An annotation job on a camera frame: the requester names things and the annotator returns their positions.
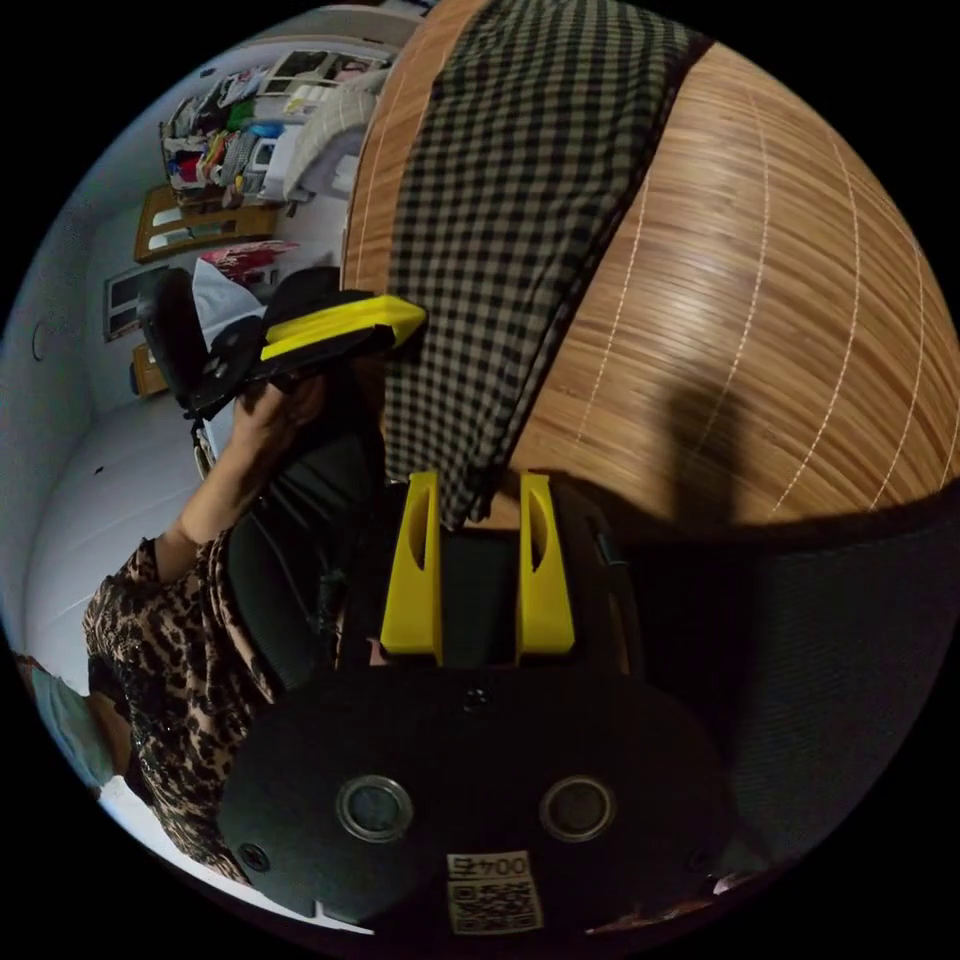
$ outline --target folded clothing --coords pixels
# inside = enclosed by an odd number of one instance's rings
[[[709,40],[617,0],[492,0],[434,81],[389,292],[427,311],[386,368],[387,472],[482,520],[677,90]]]
[[[301,187],[307,190],[324,185],[333,187],[336,168],[345,151],[359,152],[388,73],[388,70],[370,70],[358,74],[332,89],[320,101],[300,131],[287,166],[283,181],[286,199],[291,199]]]

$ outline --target fisheye lens view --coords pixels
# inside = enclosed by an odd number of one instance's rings
[[[709,925],[857,810],[960,623],[920,242],[633,0],[198,62],[50,224],[0,436],[10,671],[90,816],[345,956]]]

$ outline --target wood grain surface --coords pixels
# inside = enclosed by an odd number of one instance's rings
[[[485,2],[440,4],[387,82],[345,287],[387,291],[431,84]],[[363,372],[382,390],[376,364]],[[715,45],[680,91],[487,525],[515,525],[522,470],[603,488],[625,536],[869,512],[960,475],[958,426],[960,347],[909,227],[836,131]]]

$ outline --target lens ring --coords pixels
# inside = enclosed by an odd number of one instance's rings
[[[572,827],[559,823],[554,806],[564,793],[575,789],[589,788],[593,798],[599,801],[599,812],[589,826]],[[557,840],[564,843],[584,843],[600,836],[610,826],[616,814],[613,794],[599,780],[588,776],[567,777],[557,781],[540,801],[540,822],[543,828]]]
[[[379,794],[381,801],[389,799],[392,812],[389,826],[377,828],[360,822],[354,809],[354,801],[365,792],[372,794],[374,798]],[[356,777],[345,783],[337,794],[337,819],[343,828],[358,840],[365,840],[367,843],[391,843],[407,832],[413,820],[413,803],[407,791],[389,777],[376,774]]]

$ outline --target yellow 3d printed part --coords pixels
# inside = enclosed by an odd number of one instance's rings
[[[436,472],[410,477],[380,642],[388,654],[433,654],[443,666],[440,504]]]
[[[550,478],[525,473],[520,478],[517,662],[528,654],[563,656],[573,641],[573,613]]]
[[[393,347],[399,347],[426,319],[426,311],[399,297],[370,297],[318,310],[296,320],[274,324],[266,332],[267,344],[261,360],[271,360],[291,350],[299,350],[322,340],[387,327],[393,332]]]

